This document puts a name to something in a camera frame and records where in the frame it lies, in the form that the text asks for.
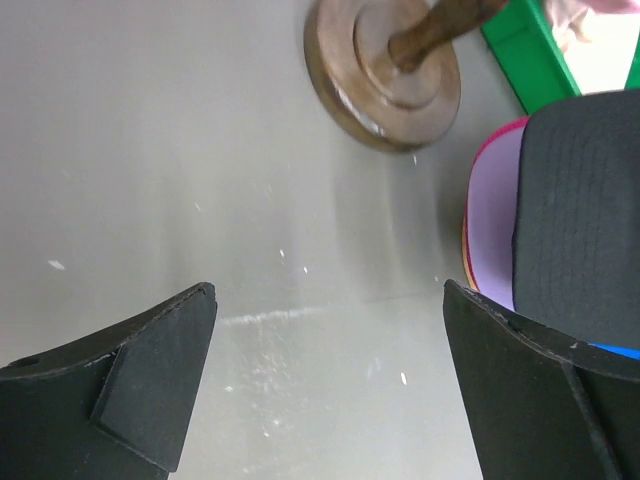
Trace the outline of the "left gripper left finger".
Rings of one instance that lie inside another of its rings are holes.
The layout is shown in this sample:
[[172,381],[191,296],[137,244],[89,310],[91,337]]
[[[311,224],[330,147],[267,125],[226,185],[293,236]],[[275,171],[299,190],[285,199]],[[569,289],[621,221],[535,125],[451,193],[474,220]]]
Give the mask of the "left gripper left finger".
[[4,479],[166,479],[217,314],[212,284],[1,370]]

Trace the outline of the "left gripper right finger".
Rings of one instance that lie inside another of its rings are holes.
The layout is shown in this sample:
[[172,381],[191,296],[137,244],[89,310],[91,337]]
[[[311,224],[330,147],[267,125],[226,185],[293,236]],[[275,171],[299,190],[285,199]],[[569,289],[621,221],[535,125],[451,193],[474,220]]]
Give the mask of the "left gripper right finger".
[[484,478],[638,478],[638,361],[454,280],[443,315]]

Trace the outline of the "blue cap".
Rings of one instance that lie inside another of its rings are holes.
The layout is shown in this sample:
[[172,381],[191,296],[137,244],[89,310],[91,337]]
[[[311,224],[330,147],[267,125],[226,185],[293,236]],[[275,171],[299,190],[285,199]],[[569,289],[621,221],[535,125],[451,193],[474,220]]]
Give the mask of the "blue cap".
[[640,359],[640,350],[639,349],[620,347],[620,346],[613,346],[613,345],[594,344],[594,343],[592,343],[592,346],[600,348],[600,349],[605,350],[607,352],[614,353],[616,355],[624,356],[624,357],[627,357],[627,358],[631,358],[631,359],[634,359],[634,360],[639,360]]

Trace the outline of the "black beige cap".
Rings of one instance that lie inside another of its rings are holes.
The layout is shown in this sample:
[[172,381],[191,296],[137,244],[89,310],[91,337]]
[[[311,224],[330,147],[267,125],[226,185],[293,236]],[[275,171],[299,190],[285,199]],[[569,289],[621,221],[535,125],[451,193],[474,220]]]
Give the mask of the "black beige cap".
[[517,313],[638,349],[638,90],[569,98],[529,118],[512,255]]

